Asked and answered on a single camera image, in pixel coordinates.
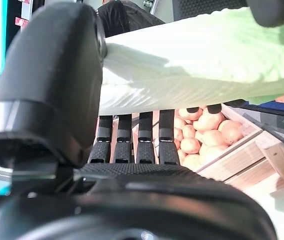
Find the wooden box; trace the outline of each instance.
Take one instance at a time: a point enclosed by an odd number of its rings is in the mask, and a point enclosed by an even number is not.
[[[236,142],[234,145],[228,147],[215,159],[200,166],[196,172],[206,178],[214,178],[216,180],[224,181],[264,157],[253,140],[263,130],[224,104],[222,104],[221,112],[227,119],[242,123],[242,132],[244,138]],[[138,129],[139,125],[132,129],[132,139],[135,153],[138,145]],[[158,136],[159,111],[154,111],[153,140],[156,153],[158,152],[159,145],[159,142],[157,141]]]

